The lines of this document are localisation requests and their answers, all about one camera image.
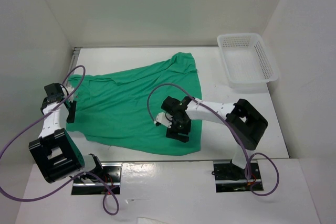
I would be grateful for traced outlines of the green tank top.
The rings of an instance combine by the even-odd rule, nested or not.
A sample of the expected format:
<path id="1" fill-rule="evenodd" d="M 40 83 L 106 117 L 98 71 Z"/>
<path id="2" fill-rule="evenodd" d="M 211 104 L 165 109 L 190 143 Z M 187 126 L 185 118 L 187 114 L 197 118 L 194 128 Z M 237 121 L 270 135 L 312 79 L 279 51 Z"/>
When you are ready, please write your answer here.
<path id="1" fill-rule="evenodd" d="M 181 100 L 187 93 L 202 96 L 194 57 L 179 52 L 149 66 L 69 78 L 77 88 L 76 115 L 67 130 L 88 141 L 159 155 L 182 156 L 201 149 L 202 122 L 192 122 L 187 143 L 167 138 L 152 117 L 166 97 Z"/>

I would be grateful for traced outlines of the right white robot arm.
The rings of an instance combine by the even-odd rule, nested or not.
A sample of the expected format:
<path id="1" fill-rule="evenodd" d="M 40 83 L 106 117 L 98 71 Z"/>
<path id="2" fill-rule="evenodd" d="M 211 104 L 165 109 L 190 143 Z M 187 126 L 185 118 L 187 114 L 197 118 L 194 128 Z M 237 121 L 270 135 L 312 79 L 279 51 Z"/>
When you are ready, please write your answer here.
<path id="1" fill-rule="evenodd" d="M 157 114 L 155 125 L 166 127 L 166 137 L 189 141 L 193 121 L 207 121 L 228 127 L 239 146 L 231 160 L 230 173 L 242 178 L 248 172 L 248 159 L 268 127 L 267 120 L 245 99 L 235 103 L 206 102 L 186 96 L 181 101 L 168 96 Z"/>

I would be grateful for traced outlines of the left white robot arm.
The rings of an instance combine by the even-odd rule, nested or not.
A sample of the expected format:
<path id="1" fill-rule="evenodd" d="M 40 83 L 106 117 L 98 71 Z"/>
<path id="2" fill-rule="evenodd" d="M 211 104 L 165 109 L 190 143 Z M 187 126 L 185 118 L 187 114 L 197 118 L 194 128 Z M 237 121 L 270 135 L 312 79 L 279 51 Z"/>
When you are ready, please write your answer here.
<path id="1" fill-rule="evenodd" d="M 62 103 L 70 88 L 60 83 L 44 87 L 47 96 L 41 105 L 46 116 L 38 139 L 29 143 L 29 151 L 48 183 L 54 183 L 78 172 L 85 172 L 93 182 L 104 176 L 104 168 L 94 154 L 82 155 L 66 130 L 75 122 L 77 102 L 70 98 Z"/>

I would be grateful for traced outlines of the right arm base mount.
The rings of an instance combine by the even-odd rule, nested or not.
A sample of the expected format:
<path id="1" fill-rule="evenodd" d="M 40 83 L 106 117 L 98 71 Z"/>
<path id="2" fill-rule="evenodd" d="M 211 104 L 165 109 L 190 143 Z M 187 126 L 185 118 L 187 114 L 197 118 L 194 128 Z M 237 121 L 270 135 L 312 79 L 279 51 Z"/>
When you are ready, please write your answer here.
<path id="1" fill-rule="evenodd" d="M 234 166 L 231 162 L 214 162 L 212 175 L 215 177 L 216 192 L 250 191 L 251 185 L 253 185 L 254 191 L 263 191 L 263 183 L 257 162 L 251 163 L 251 171 L 251 178 L 246 179 L 244 170 Z"/>

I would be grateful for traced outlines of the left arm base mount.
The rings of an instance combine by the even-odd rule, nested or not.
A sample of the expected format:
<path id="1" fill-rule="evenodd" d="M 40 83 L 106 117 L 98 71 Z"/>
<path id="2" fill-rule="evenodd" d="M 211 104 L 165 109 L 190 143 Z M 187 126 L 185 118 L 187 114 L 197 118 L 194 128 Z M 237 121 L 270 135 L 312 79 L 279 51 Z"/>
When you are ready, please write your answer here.
<path id="1" fill-rule="evenodd" d="M 120 194 L 122 163 L 103 162 L 103 172 L 99 177 L 110 187 L 115 195 Z M 90 180 L 88 178 L 77 178 L 72 184 L 71 195 L 105 195 L 110 194 L 103 183 L 99 180 Z"/>

